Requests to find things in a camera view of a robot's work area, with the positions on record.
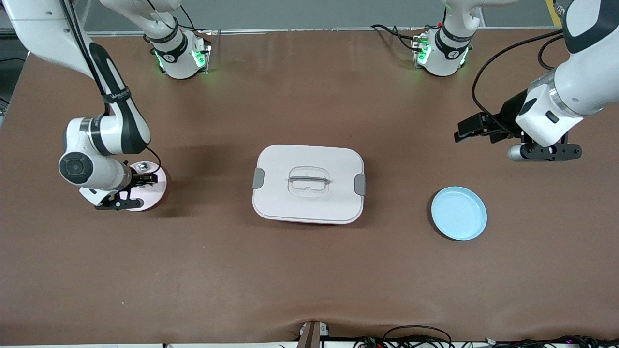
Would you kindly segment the white lidded storage box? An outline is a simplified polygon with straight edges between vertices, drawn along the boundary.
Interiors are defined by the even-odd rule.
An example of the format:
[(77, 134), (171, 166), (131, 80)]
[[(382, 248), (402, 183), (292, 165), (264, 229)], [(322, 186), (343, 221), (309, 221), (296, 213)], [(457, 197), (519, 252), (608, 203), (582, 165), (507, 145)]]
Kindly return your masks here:
[[(347, 224), (363, 212), (365, 196), (354, 192), (354, 177), (365, 174), (362, 156), (350, 148), (271, 145), (257, 159), (265, 171), (263, 187), (254, 189), (252, 205), (262, 218), (287, 222)], [(331, 180), (295, 181), (290, 176)]]

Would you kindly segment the pink round plate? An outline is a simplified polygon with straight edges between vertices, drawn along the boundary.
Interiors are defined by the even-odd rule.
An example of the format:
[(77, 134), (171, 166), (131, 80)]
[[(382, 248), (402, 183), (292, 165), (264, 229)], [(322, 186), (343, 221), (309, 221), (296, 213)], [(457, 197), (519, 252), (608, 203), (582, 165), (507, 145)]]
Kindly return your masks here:
[(158, 183), (150, 188), (139, 188), (139, 187), (133, 188), (131, 190), (131, 197), (142, 199), (144, 201), (144, 206), (142, 208), (130, 209), (128, 211), (132, 211), (132, 212), (148, 211), (152, 209), (153, 207), (155, 207), (158, 203), (160, 203), (163, 200), (164, 194), (166, 192), (168, 178), (167, 178), (166, 172), (164, 171), (164, 168), (159, 167), (159, 165), (157, 165), (156, 163), (152, 161), (146, 161), (146, 162), (148, 162), (150, 165), (150, 169), (148, 170), (147, 173), (154, 172), (158, 177)]

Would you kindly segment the light blue round plate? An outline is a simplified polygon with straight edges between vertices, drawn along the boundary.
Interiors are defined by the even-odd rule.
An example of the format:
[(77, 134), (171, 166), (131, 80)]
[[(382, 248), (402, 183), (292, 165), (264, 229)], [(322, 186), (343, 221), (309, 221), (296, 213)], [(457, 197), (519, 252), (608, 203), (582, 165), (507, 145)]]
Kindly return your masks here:
[(436, 192), (430, 214), (436, 228), (455, 241), (477, 238), (488, 223), (486, 205), (475, 192), (465, 187), (446, 187)]

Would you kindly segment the silver table edge rail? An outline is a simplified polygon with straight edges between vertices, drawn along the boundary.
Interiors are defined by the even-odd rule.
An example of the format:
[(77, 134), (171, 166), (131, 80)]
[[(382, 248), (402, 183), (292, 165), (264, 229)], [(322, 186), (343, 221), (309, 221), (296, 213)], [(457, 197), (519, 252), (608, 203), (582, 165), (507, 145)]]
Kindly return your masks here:
[[(524, 27), (480, 27), (477, 31), (493, 29), (558, 29), (552, 26), (524, 26)], [(264, 34), (271, 32), (294, 32), (294, 31), (370, 31), (371, 27), (333, 27), (330, 29), (199, 29), (197, 33), (206, 35), (249, 35)], [(87, 31), (91, 37), (141, 37), (143, 31)]]

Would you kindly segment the grey metal table bracket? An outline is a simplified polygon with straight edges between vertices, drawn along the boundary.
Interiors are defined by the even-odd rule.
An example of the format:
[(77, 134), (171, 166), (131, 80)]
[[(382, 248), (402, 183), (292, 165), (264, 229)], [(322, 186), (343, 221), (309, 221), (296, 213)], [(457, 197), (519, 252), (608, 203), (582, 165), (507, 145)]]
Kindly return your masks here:
[(329, 337), (329, 326), (325, 322), (308, 321), (301, 326), (300, 339), (296, 348), (324, 348), (323, 338)]

